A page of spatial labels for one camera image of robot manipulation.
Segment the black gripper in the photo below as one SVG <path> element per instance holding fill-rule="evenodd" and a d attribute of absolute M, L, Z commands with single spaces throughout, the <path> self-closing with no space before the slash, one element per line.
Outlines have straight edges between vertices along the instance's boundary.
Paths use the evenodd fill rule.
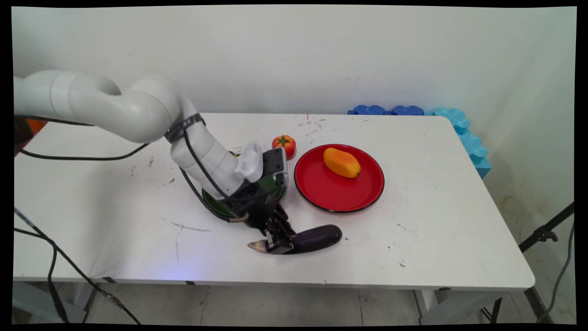
<path fill-rule="evenodd" d="M 296 235 L 296 231 L 288 222 L 284 208 L 278 205 L 287 188 L 286 184 L 281 185 L 274 180 L 244 182 L 228 200 L 228 209 L 232 214 L 228 222 L 244 223 L 249 228 L 264 231 L 265 249 L 269 254 L 294 254 L 292 235 Z"/>

